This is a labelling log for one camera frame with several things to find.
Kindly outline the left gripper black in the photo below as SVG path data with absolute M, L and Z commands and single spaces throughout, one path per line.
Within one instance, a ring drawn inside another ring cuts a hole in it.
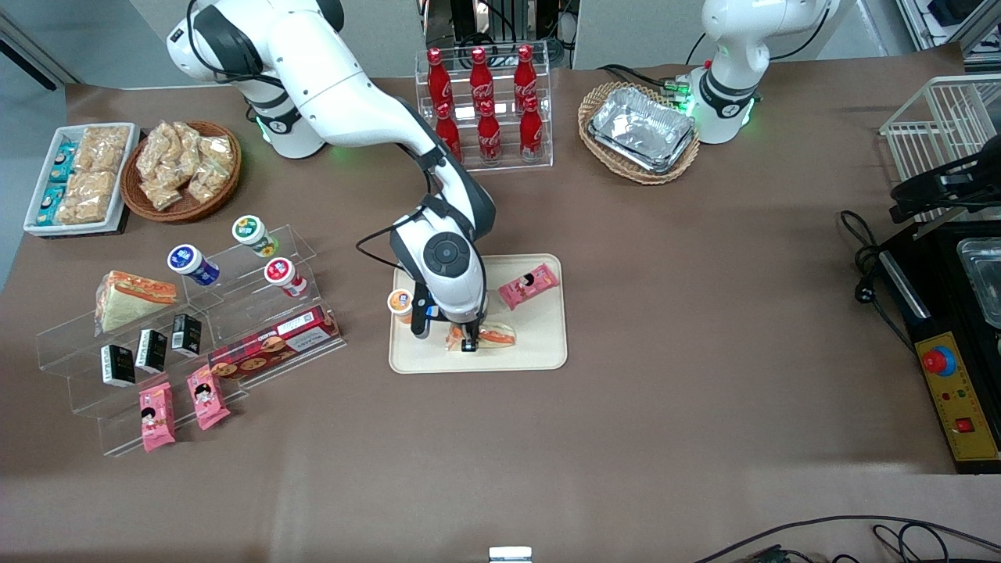
M 1000 157 L 998 152 L 979 152 L 949 163 L 937 176 L 914 176 L 892 188 L 893 221 L 945 206 L 979 210 L 999 205 Z

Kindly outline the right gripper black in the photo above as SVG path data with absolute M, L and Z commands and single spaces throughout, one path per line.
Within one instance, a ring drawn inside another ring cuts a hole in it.
M 461 320 L 455 321 L 446 315 L 439 304 L 429 304 L 429 323 L 448 323 L 462 327 L 462 350 L 474 353 L 479 348 L 479 325 L 483 321 L 483 306 L 476 307 L 469 314 L 462 314 Z

